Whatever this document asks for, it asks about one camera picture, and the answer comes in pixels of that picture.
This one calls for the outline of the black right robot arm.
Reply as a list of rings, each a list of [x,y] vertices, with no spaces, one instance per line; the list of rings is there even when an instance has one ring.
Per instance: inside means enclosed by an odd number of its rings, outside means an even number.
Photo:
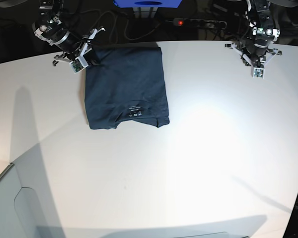
[[[97,43],[95,37],[105,31],[105,28],[92,28],[87,35],[79,36],[66,25],[62,10],[62,0],[41,0],[40,17],[32,25],[34,35],[38,39],[62,51],[62,54],[54,56],[52,65],[66,63],[74,73],[81,72],[91,65],[100,65],[100,59],[94,51]]]

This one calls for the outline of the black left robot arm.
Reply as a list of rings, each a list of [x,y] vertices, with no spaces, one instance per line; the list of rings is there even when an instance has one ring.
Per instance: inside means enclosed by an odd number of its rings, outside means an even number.
[[[246,20],[246,32],[236,42],[225,44],[225,47],[235,50],[255,74],[262,74],[273,57],[282,55],[282,51],[269,48],[278,40],[280,30],[275,27],[267,0],[248,0]]]

